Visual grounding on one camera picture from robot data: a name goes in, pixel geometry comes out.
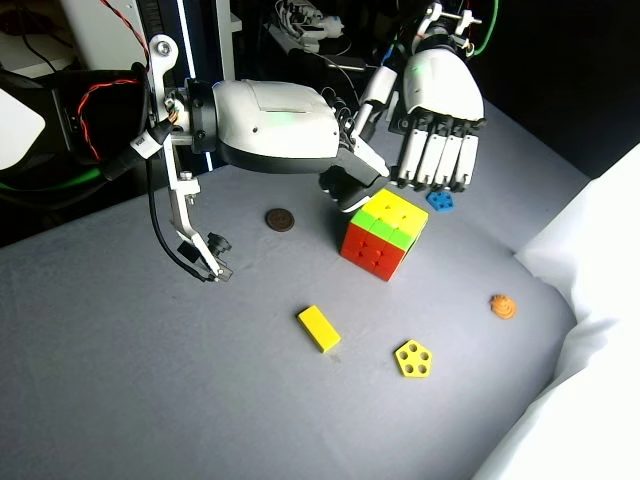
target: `white cloth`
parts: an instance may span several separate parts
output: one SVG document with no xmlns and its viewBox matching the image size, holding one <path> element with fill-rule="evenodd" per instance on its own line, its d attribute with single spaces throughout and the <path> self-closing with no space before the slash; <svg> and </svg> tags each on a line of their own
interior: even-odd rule
<svg viewBox="0 0 640 480">
<path fill-rule="evenodd" d="M 516 255 L 577 325 L 553 382 L 475 480 L 640 479 L 639 180 L 640 145 Z"/>
</svg>

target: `bolt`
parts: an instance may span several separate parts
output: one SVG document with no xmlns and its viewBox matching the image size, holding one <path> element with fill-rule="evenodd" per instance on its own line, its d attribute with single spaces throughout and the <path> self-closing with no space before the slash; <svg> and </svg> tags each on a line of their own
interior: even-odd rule
<svg viewBox="0 0 640 480">
<path fill-rule="evenodd" d="M 156 45 L 156 50 L 163 57 L 168 57 L 171 53 L 171 45 L 169 45 L 168 42 L 158 42 L 158 45 Z"/>
</svg>

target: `gray table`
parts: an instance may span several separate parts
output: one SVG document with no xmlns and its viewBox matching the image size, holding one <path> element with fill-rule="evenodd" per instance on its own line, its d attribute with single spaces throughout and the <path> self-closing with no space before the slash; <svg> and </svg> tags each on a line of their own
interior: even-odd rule
<svg viewBox="0 0 640 480">
<path fill-rule="evenodd" d="M 228 284 L 164 256 L 144 198 L 0 251 L 0 478 L 468 478 L 574 322 L 512 253 L 587 181 L 487 116 L 471 189 L 390 283 L 338 255 L 347 219 L 317 178 L 230 167 L 201 177 L 193 208 L 233 244 Z M 394 160 L 400 139 L 372 143 Z M 269 230 L 271 207 L 294 229 Z M 490 312 L 496 292 L 516 319 Z M 309 304 L 342 335 L 329 354 L 297 322 Z M 399 374 L 408 338 L 433 351 L 428 379 Z"/>
</svg>

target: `green wire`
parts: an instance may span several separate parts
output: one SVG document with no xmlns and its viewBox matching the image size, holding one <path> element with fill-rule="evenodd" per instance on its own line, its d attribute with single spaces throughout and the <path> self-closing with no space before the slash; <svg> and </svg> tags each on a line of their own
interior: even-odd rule
<svg viewBox="0 0 640 480">
<path fill-rule="evenodd" d="M 489 43 L 489 39 L 491 38 L 491 34 L 493 33 L 493 27 L 496 26 L 496 19 L 498 18 L 498 3 L 499 0 L 493 0 L 493 15 L 491 16 L 491 23 L 489 24 L 489 29 L 487 30 L 487 36 L 484 37 L 484 41 L 482 45 L 476 48 L 474 56 L 480 55 L 484 52 L 484 49 L 487 48 L 487 44 Z"/>
<path fill-rule="evenodd" d="M 58 185 L 53 185 L 47 188 L 40 188 L 37 190 L 21 190 L 19 188 L 14 188 L 4 183 L 0 183 L 1 190 L 10 190 L 12 192 L 49 192 L 55 190 L 64 190 L 66 188 L 75 187 L 76 185 L 81 185 L 83 183 L 90 182 L 101 176 L 100 170 L 97 168 L 92 168 L 91 170 L 87 170 L 84 173 L 81 173 L 77 177 L 74 177 L 66 182 L 59 183 Z"/>
</svg>

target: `small orange toy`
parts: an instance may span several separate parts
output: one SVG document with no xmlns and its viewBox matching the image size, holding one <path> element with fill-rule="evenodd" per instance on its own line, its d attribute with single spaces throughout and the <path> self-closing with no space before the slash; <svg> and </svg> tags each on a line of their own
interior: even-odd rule
<svg viewBox="0 0 640 480">
<path fill-rule="evenodd" d="M 491 297 L 491 310 L 503 320 L 509 320 L 516 316 L 518 306 L 511 297 L 494 295 Z"/>
</svg>

